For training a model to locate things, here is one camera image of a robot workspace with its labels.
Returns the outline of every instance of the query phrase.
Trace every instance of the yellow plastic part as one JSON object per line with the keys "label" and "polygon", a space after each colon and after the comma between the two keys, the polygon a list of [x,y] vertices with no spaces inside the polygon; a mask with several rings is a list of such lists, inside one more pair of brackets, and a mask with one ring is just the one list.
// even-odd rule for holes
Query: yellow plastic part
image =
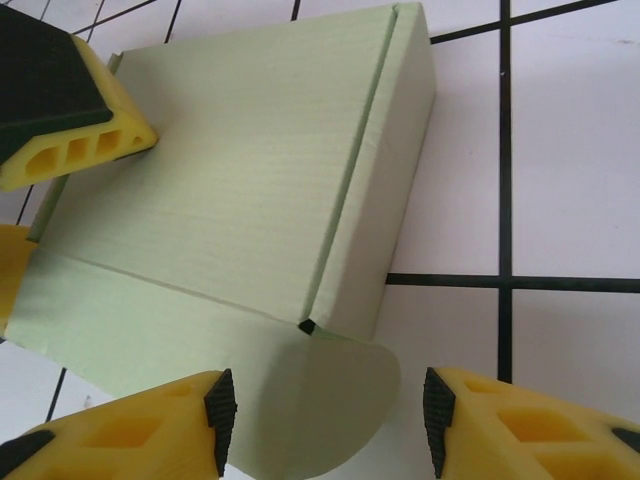
{"label": "yellow plastic part", "polygon": [[640,479],[640,453],[612,433],[640,425],[463,370],[436,372],[456,396],[443,479]]}
{"label": "yellow plastic part", "polygon": [[55,438],[5,478],[217,479],[203,399],[221,375],[199,373],[40,425],[31,432]]}
{"label": "yellow plastic part", "polygon": [[105,123],[33,137],[0,169],[0,190],[75,172],[151,148],[158,136],[87,43],[73,37],[113,118]]}
{"label": "yellow plastic part", "polygon": [[27,227],[0,225],[0,335],[13,310],[29,256],[36,244],[28,241]]}

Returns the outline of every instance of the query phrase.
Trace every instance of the white tile floor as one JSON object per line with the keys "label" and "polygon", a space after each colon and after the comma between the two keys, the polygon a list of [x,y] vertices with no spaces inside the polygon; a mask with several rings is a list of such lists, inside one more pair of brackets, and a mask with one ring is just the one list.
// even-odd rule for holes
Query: white tile floor
{"label": "white tile floor", "polygon": [[[12,0],[10,6],[76,31],[140,3]],[[84,32],[101,58],[165,40],[178,1],[144,3]],[[382,3],[302,0],[299,18]],[[432,36],[500,18],[500,0],[423,3]],[[512,16],[569,3],[511,0]],[[286,22],[293,4],[182,0],[170,39]],[[618,0],[511,29],[515,275],[640,278],[638,25],[640,2]],[[392,271],[415,274],[408,281],[425,285],[481,284],[476,276],[492,275],[492,285],[504,289],[496,276],[500,35],[489,31],[433,48],[439,91]],[[0,221],[14,223],[23,211],[21,223],[31,222],[43,192],[36,186],[24,211],[27,189],[1,194]],[[606,282],[578,280],[571,289],[607,290]],[[553,279],[543,283],[544,291],[515,290],[512,308],[504,309],[503,323],[513,324],[514,383],[640,422],[640,296],[553,291]],[[640,292],[640,280],[627,287]],[[426,367],[496,375],[498,307],[494,288],[388,286],[377,340],[397,352],[404,389],[371,443],[323,478],[430,478],[420,411]],[[45,420],[60,367],[8,342],[0,345],[0,365],[3,441]],[[67,372],[51,414],[108,399]],[[247,477],[229,469],[227,478]]]}

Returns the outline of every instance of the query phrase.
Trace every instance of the tile grid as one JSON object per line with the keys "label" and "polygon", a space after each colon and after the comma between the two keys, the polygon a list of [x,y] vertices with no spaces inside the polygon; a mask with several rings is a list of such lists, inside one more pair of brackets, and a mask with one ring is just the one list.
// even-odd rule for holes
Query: tile grid
{"label": "tile grid", "polygon": [[[143,8],[157,0],[147,0],[134,5],[122,12],[110,17],[97,20],[99,12],[104,4],[100,3],[98,13],[91,25],[88,25],[74,34],[89,32],[91,38],[93,29],[99,25],[110,22],[130,12]],[[302,0],[295,0],[292,8],[291,20],[298,17]],[[579,278],[579,277],[526,277],[513,276],[512,259],[512,175],[511,175],[511,27],[529,23],[565,13],[570,13],[586,8],[612,3],[617,0],[579,0],[558,7],[553,7],[537,12],[511,17],[510,0],[500,0],[500,20],[471,28],[458,30],[443,35],[434,36],[432,44],[438,44],[465,38],[472,35],[499,31],[500,33],[500,234],[499,234],[499,274],[498,275],[439,275],[439,274],[406,274],[390,273],[387,278],[389,285],[415,285],[415,286],[449,286],[468,288],[494,288],[499,293],[498,308],[498,378],[503,381],[512,381],[512,300],[513,290],[559,290],[559,291],[590,291],[590,292],[616,292],[616,293],[640,293],[640,279],[618,278]],[[47,1],[40,19],[44,16],[50,0]],[[165,43],[170,39],[171,32],[177,18],[181,0],[176,3],[176,8],[167,30]],[[32,188],[29,188],[25,196],[18,220],[19,223],[25,208],[29,202]],[[54,392],[47,420],[50,419],[57,397],[64,382],[66,369],[61,369],[60,378]]]}

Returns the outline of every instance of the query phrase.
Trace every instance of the light green cardboard box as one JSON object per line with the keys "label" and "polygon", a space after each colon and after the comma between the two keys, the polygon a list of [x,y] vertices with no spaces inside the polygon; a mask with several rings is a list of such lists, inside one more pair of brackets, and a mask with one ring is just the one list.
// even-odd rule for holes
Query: light green cardboard box
{"label": "light green cardboard box", "polygon": [[230,367],[230,463],[335,468],[400,382],[369,341],[435,91],[422,7],[127,51],[117,77],[161,140],[52,188],[7,337],[116,396]]}

